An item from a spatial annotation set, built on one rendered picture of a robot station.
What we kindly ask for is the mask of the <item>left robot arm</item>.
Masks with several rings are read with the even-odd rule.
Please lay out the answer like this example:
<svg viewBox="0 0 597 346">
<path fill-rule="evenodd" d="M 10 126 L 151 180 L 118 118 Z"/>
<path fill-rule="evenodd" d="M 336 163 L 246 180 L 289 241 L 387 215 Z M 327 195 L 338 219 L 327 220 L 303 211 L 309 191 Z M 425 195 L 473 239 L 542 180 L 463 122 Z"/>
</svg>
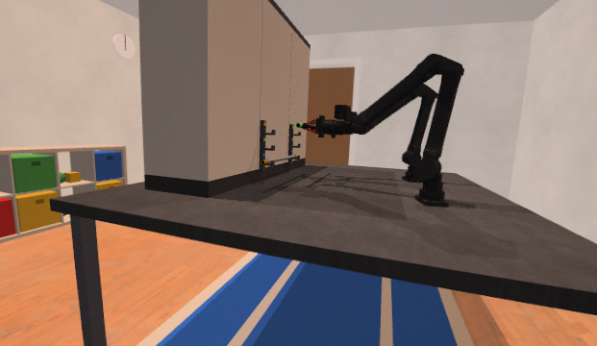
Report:
<svg viewBox="0 0 597 346">
<path fill-rule="evenodd" d="M 444 73 L 442 73 L 443 71 Z M 374 120 L 417 87 L 426 83 L 434 75 L 442 75 L 423 158 L 415 165 L 413 174 L 424 180 L 423 188 L 419 189 L 419 194 L 415 194 L 417 201 L 424 206 L 449 207 L 449 202 L 444 200 L 445 191 L 442 190 L 443 182 L 441 181 L 442 174 L 440 174 L 441 163 L 438 159 L 441 157 L 444 139 L 463 73 L 464 69 L 461 63 L 438 54 L 431 54 L 418 64 L 406 78 L 357 116 L 352 118 L 350 106 L 335 105 L 335 118 L 338 121 L 324 121 L 335 122 L 332 126 L 335 134 L 345 134 L 346 131 L 350 134 L 360 134 Z M 334 133 L 323 134 L 334 135 Z"/>
</svg>

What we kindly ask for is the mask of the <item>black metal bar with green ends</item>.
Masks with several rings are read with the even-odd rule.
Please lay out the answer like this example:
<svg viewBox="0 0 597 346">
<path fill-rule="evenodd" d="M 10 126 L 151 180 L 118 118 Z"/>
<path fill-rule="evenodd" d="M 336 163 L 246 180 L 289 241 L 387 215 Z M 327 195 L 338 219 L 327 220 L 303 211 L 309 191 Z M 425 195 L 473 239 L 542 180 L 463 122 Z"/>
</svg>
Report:
<svg viewBox="0 0 597 346">
<path fill-rule="evenodd" d="M 311 125 L 306 125 L 306 124 L 301 124 L 301 123 L 297 123 L 296 127 L 303 128 L 303 129 L 316 129 L 316 126 L 311 126 Z"/>
</svg>

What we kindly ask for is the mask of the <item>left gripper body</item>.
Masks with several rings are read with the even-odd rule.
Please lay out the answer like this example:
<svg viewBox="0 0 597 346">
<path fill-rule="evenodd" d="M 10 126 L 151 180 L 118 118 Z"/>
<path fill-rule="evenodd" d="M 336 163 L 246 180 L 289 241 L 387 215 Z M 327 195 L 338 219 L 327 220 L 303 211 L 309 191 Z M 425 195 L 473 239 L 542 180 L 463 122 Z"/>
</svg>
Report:
<svg viewBox="0 0 597 346">
<path fill-rule="evenodd" d="M 315 133 L 319 134 L 319 137 L 324 137 L 323 133 L 334 133 L 334 121 L 324 121 L 325 116 L 319 115 L 319 118 L 316 118 L 316 129 Z"/>
</svg>

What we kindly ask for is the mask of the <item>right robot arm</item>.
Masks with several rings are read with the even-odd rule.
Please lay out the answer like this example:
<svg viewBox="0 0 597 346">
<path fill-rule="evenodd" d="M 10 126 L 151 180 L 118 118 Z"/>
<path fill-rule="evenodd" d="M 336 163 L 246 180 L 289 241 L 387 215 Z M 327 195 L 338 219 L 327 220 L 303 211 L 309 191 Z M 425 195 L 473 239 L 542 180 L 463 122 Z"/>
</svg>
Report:
<svg viewBox="0 0 597 346">
<path fill-rule="evenodd" d="M 427 85 L 426 85 L 427 86 Z M 430 87 L 426 87 L 425 84 L 422 84 L 418 88 L 416 88 L 413 92 L 379 116 L 376 120 L 373 121 L 364 131 L 362 131 L 359 135 L 365 135 L 369 131 L 371 131 L 374 127 L 380 124 L 382 121 L 390 117 L 395 112 L 399 111 L 403 108 L 407 103 L 414 100 L 415 98 L 422 97 L 421 105 L 419 109 L 419 113 L 417 115 L 417 119 L 415 122 L 415 126 L 413 129 L 413 133 L 411 136 L 410 144 L 408 146 L 407 152 L 405 152 L 402 156 L 402 161 L 406 161 L 405 163 L 409 165 L 408 171 L 406 172 L 406 177 L 402 176 L 403 180 L 413 182 L 413 183 L 423 183 L 424 180 L 417 177 L 414 172 L 414 167 L 416 163 L 422 160 L 420 155 L 421 152 L 421 143 L 423 136 L 425 134 L 425 130 L 427 127 L 427 123 L 429 120 L 429 116 L 431 113 L 431 109 L 435 99 L 437 98 L 438 93 L 432 90 Z M 425 91 L 426 90 L 426 91 Z M 423 93 L 422 93 L 423 92 Z M 419 95 L 420 94 L 420 95 Z M 422 95 L 423 94 L 423 95 Z M 419 150 L 419 149 L 420 150 Z M 413 152 L 411 152 L 413 149 Z"/>
</svg>

